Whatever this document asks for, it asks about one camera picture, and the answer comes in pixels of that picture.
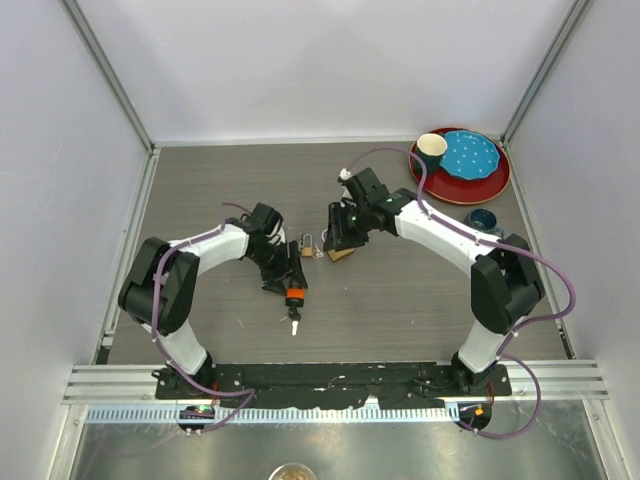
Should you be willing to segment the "large brass padlock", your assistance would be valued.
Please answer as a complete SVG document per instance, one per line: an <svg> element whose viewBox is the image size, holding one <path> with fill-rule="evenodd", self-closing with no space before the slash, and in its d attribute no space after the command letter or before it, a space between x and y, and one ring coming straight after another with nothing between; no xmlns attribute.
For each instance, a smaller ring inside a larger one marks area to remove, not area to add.
<svg viewBox="0 0 640 480"><path fill-rule="evenodd" d="M355 252L355 248L349 248L349 249L343 249L343 250L330 249L327 251L327 255L329 256L332 262L338 262L344 259L345 257L353 254L354 252Z"/></svg>

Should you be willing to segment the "small brass padlock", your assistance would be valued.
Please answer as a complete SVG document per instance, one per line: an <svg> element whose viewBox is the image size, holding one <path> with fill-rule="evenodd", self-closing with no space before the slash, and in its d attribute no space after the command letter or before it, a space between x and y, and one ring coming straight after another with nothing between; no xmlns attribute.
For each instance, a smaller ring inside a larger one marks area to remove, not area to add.
<svg viewBox="0 0 640 480"><path fill-rule="evenodd" d="M302 233L298 239L300 256L303 258L314 257L313 236L310 233Z"/></svg>

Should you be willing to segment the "orange black padlock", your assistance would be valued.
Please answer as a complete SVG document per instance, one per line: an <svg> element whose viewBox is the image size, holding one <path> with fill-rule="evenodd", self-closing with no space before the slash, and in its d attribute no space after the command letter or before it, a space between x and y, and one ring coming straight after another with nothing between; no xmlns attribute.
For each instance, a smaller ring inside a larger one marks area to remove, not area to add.
<svg viewBox="0 0 640 480"><path fill-rule="evenodd" d="M288 308L302 308L304 306L306 290L301 287L288 288L285 295L285 305Z"/></svg>

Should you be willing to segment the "small padlock key bunch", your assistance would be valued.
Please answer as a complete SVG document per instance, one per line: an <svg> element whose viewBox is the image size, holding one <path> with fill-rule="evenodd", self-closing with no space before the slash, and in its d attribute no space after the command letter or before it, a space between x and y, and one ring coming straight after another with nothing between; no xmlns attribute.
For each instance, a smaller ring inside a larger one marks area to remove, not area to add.
<svg viewBox="0 0 640 480"><path fill-rule="evenodd" d="M324 252L318 245L313 246L313 257L315 259L320 259L324 257Z"/></svg>

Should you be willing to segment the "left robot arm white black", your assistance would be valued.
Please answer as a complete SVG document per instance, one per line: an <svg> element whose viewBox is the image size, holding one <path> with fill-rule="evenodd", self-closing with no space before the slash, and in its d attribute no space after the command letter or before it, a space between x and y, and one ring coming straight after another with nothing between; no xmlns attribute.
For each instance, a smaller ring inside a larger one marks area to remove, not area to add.
<svg viewBox="0 0 640 480"><path fill-rule="evenodd" d="M308 289L298 244L286 239L281 213L264 203L193 237L146 239L119 292L120 309L150 334L190 398L200 399L211 391L216 371L189 322L198 277L243 259L258 267L263 290L284 298L288 318L297 328Z"/></svg>

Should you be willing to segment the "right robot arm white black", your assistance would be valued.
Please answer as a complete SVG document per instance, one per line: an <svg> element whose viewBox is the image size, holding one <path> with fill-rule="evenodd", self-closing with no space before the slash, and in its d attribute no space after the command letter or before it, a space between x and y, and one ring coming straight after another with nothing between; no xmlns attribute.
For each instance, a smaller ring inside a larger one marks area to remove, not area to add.
<svg viewBox="0 0 640 480"><path fill-rule="evenodd" d="M420 202L394 192L370 168L338 177L344 191L328 206L326 251L364 246L373 230L421 245L449 261L470 280L474 323L451 360L454 389L472 395L483 388L508 333L544 298L528 243L518 235L500 239L474 230Z"/></svg>

